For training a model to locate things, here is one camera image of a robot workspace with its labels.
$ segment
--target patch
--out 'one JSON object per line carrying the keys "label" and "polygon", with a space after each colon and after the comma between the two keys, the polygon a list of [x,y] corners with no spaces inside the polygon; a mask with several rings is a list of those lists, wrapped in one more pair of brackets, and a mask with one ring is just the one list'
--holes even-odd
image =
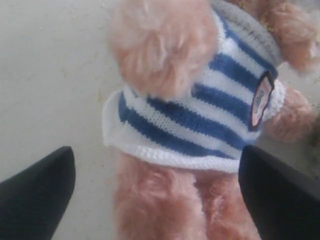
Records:
{"label": "patch", "polygon": [[268,106],[271,93],[275,88],[275,81],[269,71],[263,74],[254,94],[251,108],[251,127],[257,129]]}

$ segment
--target plush toy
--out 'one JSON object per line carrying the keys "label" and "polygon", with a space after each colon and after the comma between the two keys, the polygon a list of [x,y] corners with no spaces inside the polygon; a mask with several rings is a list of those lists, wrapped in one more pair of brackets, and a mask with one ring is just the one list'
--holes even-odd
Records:
{"label": "plush toy", "polygon": [[125,81],[103,109],[119,150],[118,240],[257,240],[238,183],[242,149],[264,131],[294,142],[307,99],[278,78],[320,61],[319,34],[285,0],[121,0],[108,44]]}

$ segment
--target floor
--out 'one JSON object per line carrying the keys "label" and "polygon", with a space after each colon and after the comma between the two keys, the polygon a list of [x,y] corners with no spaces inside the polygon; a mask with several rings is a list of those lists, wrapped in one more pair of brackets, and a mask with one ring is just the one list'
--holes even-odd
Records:
{"label": "floor", "polygon": [[[114,157],[102,144],[101,110],[120,87],[107,51],[110,0],[0,1],[0,181],[60,146],[72,146],[77,180],[55,240],[111,240]],[[315,107],[316,78],[281,75]],[[301,147],[258,143],[306,171]]]}

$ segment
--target tiled floor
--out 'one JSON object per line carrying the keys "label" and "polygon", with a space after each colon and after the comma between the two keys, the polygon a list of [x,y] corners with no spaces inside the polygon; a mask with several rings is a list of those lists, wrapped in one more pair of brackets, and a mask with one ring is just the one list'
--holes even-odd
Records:
{"label": "tiled floor", "polygon": [[[76,157],[73,198],[56,240],[111,240],[112,152],[102,144],[101,109],[120,86],[107,52],[110,0],[0,1],[0,180],[54,149]],[[315,104],[320,83],[284,71]],[[304,170],[298,147],[262,140]]]}

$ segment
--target striped sweater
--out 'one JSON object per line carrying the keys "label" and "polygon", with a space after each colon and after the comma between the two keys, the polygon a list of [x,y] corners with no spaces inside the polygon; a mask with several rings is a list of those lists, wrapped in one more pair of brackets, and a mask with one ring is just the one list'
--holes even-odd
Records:
{"label": "striped sweater", "polygon": [[280,51],[271,35],[236,6],[215,0],[218,52],[191,95],[169,102],[128,86],[102,113],[104,144],[153,164],[238,171],[243,148],[282,107]]}

